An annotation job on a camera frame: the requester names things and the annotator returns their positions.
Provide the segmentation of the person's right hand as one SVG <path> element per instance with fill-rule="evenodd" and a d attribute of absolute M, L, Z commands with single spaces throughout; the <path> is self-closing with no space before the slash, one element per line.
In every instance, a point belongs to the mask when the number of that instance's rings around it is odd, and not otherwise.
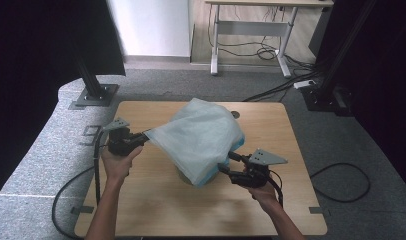
<path fill-rule="evenodd" d="M 275 188 L 270 183 L 266 183 L 263 187 L 259 188 L 248 188 L 248 192 L 266 213 L 273 213 L 280 208 Z"/>

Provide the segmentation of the black curtain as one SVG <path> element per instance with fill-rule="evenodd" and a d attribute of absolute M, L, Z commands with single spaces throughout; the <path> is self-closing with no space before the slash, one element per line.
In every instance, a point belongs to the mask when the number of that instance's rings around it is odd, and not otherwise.
<path fill-rule="evenodd" d="M 0 191 L 80 66 L 125 73 L 108 0 L 0 0 Z"/>
<path fill-rule="evenodd" d="M 406 184 L 406 0 L 349 0 L 352 42 L 339 69 L 349 110 Z"/>

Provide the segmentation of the black metal stand grey base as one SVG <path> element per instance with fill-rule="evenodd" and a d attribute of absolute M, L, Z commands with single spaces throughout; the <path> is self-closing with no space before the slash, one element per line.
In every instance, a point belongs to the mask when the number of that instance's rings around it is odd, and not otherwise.
<path fill-rule="evenodd" d="M 85 84 L 85 88 L 76 100 L 75 105 L 78 107 L 108 107 L 118 90 L 118 85 L 101 84 L 96 75 L 88 70 L 83 57 L 77 52 L 73 52 L 73 54 L 78 72 Z"/>

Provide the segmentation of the white panel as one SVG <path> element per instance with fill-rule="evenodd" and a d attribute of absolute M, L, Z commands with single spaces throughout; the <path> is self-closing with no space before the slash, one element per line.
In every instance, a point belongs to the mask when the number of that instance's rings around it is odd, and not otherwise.
<path fill-rule="evenodd" d="M 191 0 L 107 1 L 125 56 L 191 56 Z"/>

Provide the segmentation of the green plastic bin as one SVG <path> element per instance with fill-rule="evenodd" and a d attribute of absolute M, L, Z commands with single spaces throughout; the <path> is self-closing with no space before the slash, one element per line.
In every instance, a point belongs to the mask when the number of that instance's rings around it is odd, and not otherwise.
<path fill-rule="evenodd" d="M 185 176 L 183 174 L 183 172 L 178 167 L 175 167 L 175 169 L 176 169 L 178 177 L 181 179 L 181 181 L 183 181 L 187 185 L 198 187 L 198 188 L 203 187 L 203 186 L 205 186 L 207 184 L 210 184 L 216 178 L 216 176 L 218 175 L 218 173 L 216 172 L 216 173 L 212 174 L 211 176 L 207 177 L 205 180 L 202 180 L 199 184 L 193 185 L 191 183 L 191 181 L 188 179 L 188 177 Z"/>

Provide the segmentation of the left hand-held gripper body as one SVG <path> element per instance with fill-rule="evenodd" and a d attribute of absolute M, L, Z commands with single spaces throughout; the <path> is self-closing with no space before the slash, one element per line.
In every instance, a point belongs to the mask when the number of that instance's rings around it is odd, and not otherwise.
<path fill-rule="evenodd" d="M 106 125 L 103 130 L 108 134 L 108 151 L 117 156 L 127 156 L 135 148 L 136 134 L 130 132 L 129 123 L 118 117 Z"/>

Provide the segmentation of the white power strip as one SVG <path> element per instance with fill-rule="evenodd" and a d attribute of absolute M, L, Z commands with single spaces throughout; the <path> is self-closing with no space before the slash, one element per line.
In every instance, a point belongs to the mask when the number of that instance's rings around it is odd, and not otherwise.
<path fill-rule="evenodd" d="M 314 80 L 305 80 L 305 81 L 299 81 L 293 84 L 293 87 L 295 89 L 300 89 L 300 88 L 306 88 L 306 87 L 312 87 L 316 85 L 316 82 Z"/>

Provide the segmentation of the person's left hand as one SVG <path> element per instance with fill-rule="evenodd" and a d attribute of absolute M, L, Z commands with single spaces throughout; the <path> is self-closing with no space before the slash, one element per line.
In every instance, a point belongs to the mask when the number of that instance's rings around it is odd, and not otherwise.
<path fill-rule="evenodd" d="M 129 175 L 129 169 L 132 167 L 132 162 L 143 150 L 142 146 L 135 148 L 127 156 L 117 156 L 112 154 L 107 147 L 102 152 L 102 160 L 106 172 L 107 179 L 110 181 L 123 182 Z"/>

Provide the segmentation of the white bin bag blue edge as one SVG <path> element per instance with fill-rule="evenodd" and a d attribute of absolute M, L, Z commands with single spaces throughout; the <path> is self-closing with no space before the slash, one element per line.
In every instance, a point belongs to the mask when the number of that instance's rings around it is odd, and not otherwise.
<path fill-rule="evenodd" d="M 228 162 L 228 152 L 245 142 L 233 114 L 224 106 L 193 98 L 168 123 L 145 132 L 189 180 L 201 187 Z"/>

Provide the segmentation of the white frame desk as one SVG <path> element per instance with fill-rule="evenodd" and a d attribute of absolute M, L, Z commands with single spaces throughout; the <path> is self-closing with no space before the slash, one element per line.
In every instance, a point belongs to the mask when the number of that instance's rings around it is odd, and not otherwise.
<path fill-rule="evenodd" d="M 285 50 L 294 26 L 297 12 L 300 8 L 330 8 L 332 0 L 205 0 L 207 4 L 215 7 L 213 47 L 211 52 L 210 73 L 218 74 L 218 36 L 219 35 L 243 35 L 243 36 L 273 36 L 280 37 L 281 43 L 275 51 L 283 76 L 290 78 L 291 73 L 285 60 Z M 290 7 L 291 16 L 287 22 L 245 22 L 226 21 L 220 19 L 222 6 L 267 6 L 267 7 Z"/>

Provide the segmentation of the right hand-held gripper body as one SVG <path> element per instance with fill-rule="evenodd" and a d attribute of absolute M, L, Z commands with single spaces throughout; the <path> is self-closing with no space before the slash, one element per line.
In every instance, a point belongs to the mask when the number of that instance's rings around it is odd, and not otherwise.
<path fill-rule="evenodd" d="M 279 155 L 263 149 L 256 149 L 253 154 L 246 156 L 249 160 L 242 171 L 244 177 L 231 180 L 233 184 L 243 187 L 259 188 L 264 186 L 270 179 L 270 165 L 286 164 L 287 160 Z"/>

